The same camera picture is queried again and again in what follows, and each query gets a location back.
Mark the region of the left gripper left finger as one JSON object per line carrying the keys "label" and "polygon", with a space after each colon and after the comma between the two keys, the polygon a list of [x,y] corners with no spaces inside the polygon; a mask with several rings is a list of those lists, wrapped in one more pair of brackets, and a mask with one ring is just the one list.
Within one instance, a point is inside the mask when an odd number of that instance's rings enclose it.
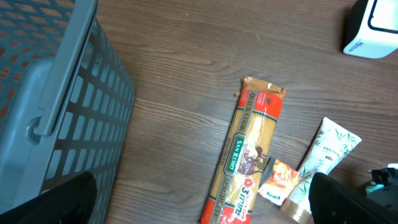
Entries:
{"label": "left gripper left finger", "polygon": [[1,214],[1,224],[88,223],[96,196],[93,173],[84,172]]}

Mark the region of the small orange snack packet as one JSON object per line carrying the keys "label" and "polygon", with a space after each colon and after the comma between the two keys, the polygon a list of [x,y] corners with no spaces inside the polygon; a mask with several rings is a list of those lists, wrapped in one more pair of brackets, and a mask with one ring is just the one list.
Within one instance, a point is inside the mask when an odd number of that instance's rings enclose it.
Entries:
{"label": "small orange snack packet", "polygon": [[272,158],[262,176],[258,194],[281,206],[296,186],[299,172],[279,159]]}

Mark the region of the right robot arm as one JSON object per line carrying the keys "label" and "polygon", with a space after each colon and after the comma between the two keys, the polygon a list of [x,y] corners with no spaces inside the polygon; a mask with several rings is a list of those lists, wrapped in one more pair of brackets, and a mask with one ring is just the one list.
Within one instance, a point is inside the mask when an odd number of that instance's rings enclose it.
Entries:
{"label": "right robot arm", "polygon": [[369,170],[371,180],[365,184],[368,199],[397,211],[397,163],[390,163],[381,169]]}

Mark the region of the orange spaghetti pack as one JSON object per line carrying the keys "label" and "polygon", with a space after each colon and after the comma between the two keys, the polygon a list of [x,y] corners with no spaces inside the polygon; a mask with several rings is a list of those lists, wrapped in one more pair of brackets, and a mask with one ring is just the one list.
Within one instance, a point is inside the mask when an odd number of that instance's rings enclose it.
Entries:
{"label": "orange spaghetti pack", "polygon": [[249,223],[285,88],[244,77],[200,223]]}

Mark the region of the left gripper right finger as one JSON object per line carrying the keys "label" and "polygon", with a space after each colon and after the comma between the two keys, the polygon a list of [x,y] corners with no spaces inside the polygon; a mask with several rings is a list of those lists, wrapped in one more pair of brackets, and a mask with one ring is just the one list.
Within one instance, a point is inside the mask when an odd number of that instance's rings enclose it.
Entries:
{"label": "left gripper right finger", "polygon": [[363,196],[317,172],[308,197],[315,224],[397,224],[396,185]]}

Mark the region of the white cream tube gold cap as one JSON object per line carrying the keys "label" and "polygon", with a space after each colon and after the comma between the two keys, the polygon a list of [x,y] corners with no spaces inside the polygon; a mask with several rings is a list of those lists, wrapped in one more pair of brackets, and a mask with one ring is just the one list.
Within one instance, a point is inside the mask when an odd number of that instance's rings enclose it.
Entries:
{"label": "white cream tube gold cap", "polygon": [[315,173],[328,175],[362,139],[327,117],[298,169],[298,181],[279,210],[295,220],[306,223],[312,216],[308,199]]}

